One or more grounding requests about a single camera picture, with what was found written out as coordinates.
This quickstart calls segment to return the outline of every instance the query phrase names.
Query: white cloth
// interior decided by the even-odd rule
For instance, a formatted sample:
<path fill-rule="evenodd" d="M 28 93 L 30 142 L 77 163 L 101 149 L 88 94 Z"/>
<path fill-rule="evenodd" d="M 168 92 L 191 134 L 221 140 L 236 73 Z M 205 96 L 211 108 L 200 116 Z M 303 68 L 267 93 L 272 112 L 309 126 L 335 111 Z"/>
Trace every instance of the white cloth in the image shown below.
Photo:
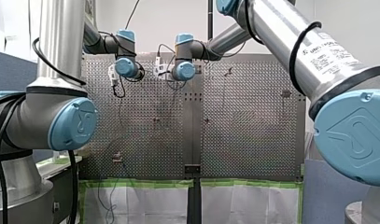
<path fill-rule="evenodd" d="M 202 187 L 207 224 L 297 224 L 300 189 L 233 185 Z"/>
<path fill-rule="evenodd" d="M 100 199 L 108 209 L 113 188 L 100 188 Z M 114 223 L 119 224 L 187 224 L 188 188 L 137 189 L 116 187 L 111 196 Z M 86 189 L 84 224 L 112 223 L 98 199 L 98 188 Z"/>

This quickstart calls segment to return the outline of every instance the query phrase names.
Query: pegboard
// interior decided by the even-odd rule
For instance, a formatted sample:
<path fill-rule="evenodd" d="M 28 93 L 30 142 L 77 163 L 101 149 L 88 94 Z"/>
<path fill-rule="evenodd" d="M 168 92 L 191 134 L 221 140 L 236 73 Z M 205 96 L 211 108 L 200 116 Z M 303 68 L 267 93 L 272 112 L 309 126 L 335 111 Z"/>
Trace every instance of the pegboard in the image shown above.
<path fill-rule="evenodd" d="M 107 68 L 113 56 L 85 55 L 82 66 L 86 89 L 99 118 L 96 132 L 80 165 L 80 178 L 136 177 L 177 179 L 184 176 L 181 91 L 150 74 L 153 60 L 138 55 L 146 69 L 141 82 L 123 79 L 126 97 L 113 95 Z M 123 91 L 118 87 L 118 95 Z M 113 156 L 121 155 L 121 162 Z"/>
<path fill-rule="evenodd" d="M 99 120 L 80 178 L 182 179 L 185 164 L 200 163 L 200 177 L 299 180 L 305 101 L 274 56 L 208 63 L 179 91 L 150 74 L 155 54 L 136 60 L 148 72 L 141 82 L 124 80 L 118 99 L 107 77 L 113 56 L 84 56 Z M 122 162 L 113 162 L 118 152 Z"/>
<path fill-rule="evenodd" d="M 201 176 L 299 180 L 305 99 L 272 55 L 204 69 Z"/>

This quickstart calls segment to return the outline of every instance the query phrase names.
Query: label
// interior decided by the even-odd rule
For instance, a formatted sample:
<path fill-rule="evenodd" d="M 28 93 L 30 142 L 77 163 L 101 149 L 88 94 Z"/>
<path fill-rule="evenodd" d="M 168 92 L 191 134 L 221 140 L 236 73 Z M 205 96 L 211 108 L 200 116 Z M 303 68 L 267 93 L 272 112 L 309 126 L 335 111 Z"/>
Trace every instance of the label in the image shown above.
<path fill-rule="evenodd" d="M 341 45 L 325 33 L 319 34 L 323 39 L 309 47 L 300 49 L 303 59 L 312 66 L 318 74 L 333 75 L 342 68 L 360 63 Z"/>

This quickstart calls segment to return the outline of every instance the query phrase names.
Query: blue cap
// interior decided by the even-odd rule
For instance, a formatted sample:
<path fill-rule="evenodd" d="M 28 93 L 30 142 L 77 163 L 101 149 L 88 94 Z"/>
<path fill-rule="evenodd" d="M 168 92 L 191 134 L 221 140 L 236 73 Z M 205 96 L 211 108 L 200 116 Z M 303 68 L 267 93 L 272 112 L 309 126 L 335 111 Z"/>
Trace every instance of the blue cap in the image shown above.
<path fill-rule="evenodd" d="M 323 158 L 341 174 L 380 187 L 380 90 L 343 93 L 315 120 Z"/>
<path fill-rule="evenodd" d="M 238 3 L 238 0 L 217 0 L 216 6 L 219 13 L 224 16 L 231 16 Z"/>
<path fill-rule="evenodd" d="M 137 67 L 128 58 L 120 58 L 116 60 L 116 72 L 122 77 L 135 77 L 137 74 Z"/>
<path fill-rule="evenodd" d="M 187 81 L 195 76 L 195 66 L 190 62 L 180 63 L 176 68 L 176 78 L 179 81 Z"/>
<path fill-rule="evenodd" d="M 193 40 L 193 35 L 192 34 L 179 34 L 176 36 L 176 45 L 179 44 L 184 44 L 186 42 L 190 42 Z"/>
<path fill-rule="evenodd" d="M 12 93 L 17 93 L 18 91 L 0 91 L 0 97 L 3 97 L 5 95 L 9 95 Z"/>
<path fill-rule="evenodd" d="M 96 128 L 97 111 L 91 100 L 80 97 L 66 104 L 49 127 L 53 150 L 74 150 L 87 144 Z"/>
<path fill-rule="evenodd" d="M 120 36 L 122 38 L 125 38 L 127 40 L 130 40 L 134 42 L 134 32 L 130 30 L 118 30 L 117 31 L 117 36 Z"/>

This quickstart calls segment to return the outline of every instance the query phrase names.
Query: green tape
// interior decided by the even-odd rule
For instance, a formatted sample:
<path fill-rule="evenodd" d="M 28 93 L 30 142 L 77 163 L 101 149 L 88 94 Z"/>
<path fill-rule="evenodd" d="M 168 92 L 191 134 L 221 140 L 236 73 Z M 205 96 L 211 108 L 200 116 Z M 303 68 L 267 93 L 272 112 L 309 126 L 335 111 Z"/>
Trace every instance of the green tape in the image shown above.
<path fill-rule="evenodd" d="M 278 189 L 298 189 L 298 224 L 303 223 L 303 182 L 277 182 L 269 180 L 245 180 L 245 179 L 201 179 L 202 187 L 233 187 L 251 186 Z"/>
<path fill-rule="evenodd" d="M 303 223 L 303 183 L 299 185 L 299 192 L 298 192 L 298 224 Z"/>
<path fill-rule="evenodd" d="M 80 217 L 80 224 L 84 224 L 85 219 L 85 193 L 87 192 L 87 189 L 84 185 L 79 185 L 79 217 Z"/>
<path fill-rule="evenodd" d="M 122 188 L 137 189 L 185 189 L 193 187 L 193 180 L 136 180 L 136 179 L 104 179 L 81 180 L 79 185 L 85 189 L 91 188 Z"/>
<path fill-rule="evenodd" d="M 269 180 L 246 180 L 246 179 L 201 179 L 202 187 L 232 187 L 235 185 L 279 188 L 279 189 L 298 189 L 301 182 L 277 182 Z"/>

